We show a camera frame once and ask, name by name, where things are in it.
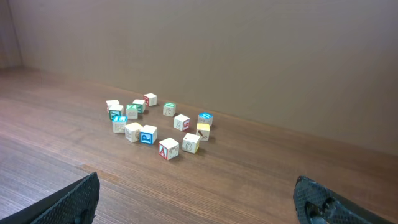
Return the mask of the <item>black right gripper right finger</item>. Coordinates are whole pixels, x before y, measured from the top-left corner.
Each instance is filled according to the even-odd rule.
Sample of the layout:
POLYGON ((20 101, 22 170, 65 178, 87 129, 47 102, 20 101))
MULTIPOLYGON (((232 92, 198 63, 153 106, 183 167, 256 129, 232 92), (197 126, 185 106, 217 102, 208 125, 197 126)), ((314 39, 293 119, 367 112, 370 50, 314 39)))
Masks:
POLYGON ((392 224, 306 176, 298 177, 293 200, 300 224, 392 224))

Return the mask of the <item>green-edged wooden block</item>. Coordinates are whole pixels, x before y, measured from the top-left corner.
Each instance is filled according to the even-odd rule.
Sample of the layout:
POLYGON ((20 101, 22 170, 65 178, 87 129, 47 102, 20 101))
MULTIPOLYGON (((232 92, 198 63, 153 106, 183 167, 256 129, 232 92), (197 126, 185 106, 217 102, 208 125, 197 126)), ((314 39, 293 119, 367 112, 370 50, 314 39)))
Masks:
POLYGON ((125 114, 128 119, 137 119, 138 117, 138 109, 137 105, 126 105, 125 114))

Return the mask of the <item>yellow top block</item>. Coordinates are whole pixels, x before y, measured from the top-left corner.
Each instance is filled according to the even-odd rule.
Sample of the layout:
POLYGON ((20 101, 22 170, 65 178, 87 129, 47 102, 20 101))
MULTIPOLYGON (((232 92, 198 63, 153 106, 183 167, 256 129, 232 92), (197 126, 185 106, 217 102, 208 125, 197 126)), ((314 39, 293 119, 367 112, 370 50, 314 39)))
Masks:
POLYGON ((131 142, 139 141, 140 131, 142 128, 143 126, 140 125, 139 123, 131 123, 125 125, 124 130, 125 130, 126 139, 131 142))

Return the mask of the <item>green V block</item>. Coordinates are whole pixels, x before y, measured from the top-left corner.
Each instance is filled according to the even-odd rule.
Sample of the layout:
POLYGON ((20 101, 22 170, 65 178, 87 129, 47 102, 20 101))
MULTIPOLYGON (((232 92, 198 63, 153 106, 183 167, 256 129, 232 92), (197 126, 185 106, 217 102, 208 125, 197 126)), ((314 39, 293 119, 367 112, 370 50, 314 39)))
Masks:
POLYGON ((140 99, 135 99, 133 102, 133 105, 136 105, 137 111, 139 114, 143 114, 145 109, 146 109, 146 101, 145 100, 140 100, 140 99))

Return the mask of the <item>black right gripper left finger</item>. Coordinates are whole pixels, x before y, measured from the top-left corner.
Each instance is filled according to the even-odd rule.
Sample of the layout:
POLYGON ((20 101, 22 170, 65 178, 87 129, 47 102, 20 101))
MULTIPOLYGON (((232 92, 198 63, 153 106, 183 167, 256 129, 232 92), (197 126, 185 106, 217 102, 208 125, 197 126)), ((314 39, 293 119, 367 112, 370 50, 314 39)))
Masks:
POLYGON ((100 199, 96 172, 1 219, 1 224, 92 224, 100 199))

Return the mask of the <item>blue P block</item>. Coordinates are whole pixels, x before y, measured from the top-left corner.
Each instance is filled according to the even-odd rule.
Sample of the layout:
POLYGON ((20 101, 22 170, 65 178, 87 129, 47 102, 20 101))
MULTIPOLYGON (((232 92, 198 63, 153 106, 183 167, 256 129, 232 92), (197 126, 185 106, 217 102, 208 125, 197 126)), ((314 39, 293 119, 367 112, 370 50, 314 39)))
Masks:
POLYGON ((153 144, 157 139, 157 127, 145 125, 140 130, 140 142, 144 144, 153 144))

